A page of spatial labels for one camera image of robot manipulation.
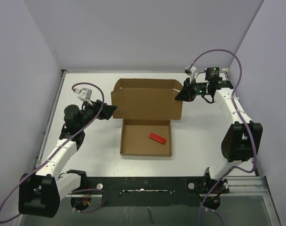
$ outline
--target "table surface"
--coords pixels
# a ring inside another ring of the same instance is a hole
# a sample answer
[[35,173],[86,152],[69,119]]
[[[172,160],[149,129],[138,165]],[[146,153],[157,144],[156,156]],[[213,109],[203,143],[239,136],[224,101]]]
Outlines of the table surface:
[[[198,82],[203,82],[200,74]],[[104,92],[105,102],[111,103],[111,91],[120,78],[176,79],[183,83],[184,73],[67,73],[59,95],[42,160],[54,149],[64,124],[64,109],[68,105],[78,105],[77,94],[71,86],[78,82],[91,82]],[[101,99],[93,88],[91,99]],[[121,156],[122,119],[96,120],[85,130],[85,140],[63,169],[83,170],[88,177],[181,177],[203,176],[205,169],[215,163],[221,152],[221,142],[228,130],[227,121],[217,104],[207,104],[201,97],[194,102],[183,103],[181,120],[172,120],[172,156],[139,157]],[[240,165],[251,169],[251,161]],[[230,176],[255,176],[238,169]]]

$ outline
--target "red block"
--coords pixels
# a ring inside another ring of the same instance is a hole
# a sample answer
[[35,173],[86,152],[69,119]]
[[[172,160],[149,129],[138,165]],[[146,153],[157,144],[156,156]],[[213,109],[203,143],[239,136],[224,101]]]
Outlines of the red block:
[[158,141],[161,144],[165,144],[165,142],[166,142],[166,139],[164,139],[164,138],[162,138],[162,137],[160,137],[160,136],[158,136],[157,134],[154,134],[154,133],[151,133],[149,135],[149,138],[151,138],[151,139],[153,139],[155,141]]

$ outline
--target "brown cardboard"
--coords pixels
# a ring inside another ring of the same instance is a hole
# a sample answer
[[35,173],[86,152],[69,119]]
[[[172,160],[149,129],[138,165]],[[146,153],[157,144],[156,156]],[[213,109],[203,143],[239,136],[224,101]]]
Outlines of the brown cardboard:
[[[176,80],[119,79],[111,93],[118,108],[115,119],[124,119],[121,155],[171,156],[171,123],[182,115],[182,101],[175,96],[183,87]],[[166,139],[160,144],[149,138],[155,133]]]

